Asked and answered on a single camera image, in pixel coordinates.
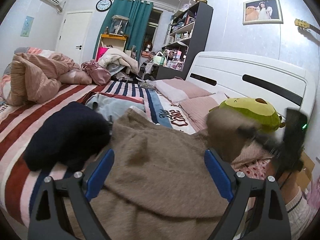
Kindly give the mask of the white sleeve forearm right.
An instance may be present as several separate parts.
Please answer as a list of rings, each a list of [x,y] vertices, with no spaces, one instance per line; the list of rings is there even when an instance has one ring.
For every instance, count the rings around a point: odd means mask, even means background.
[[[297,175],[297,171],[284,172],[278,180],[289,218],[291,239],[299,239],[317,212],[307,203],[303,191],[296,182]]]

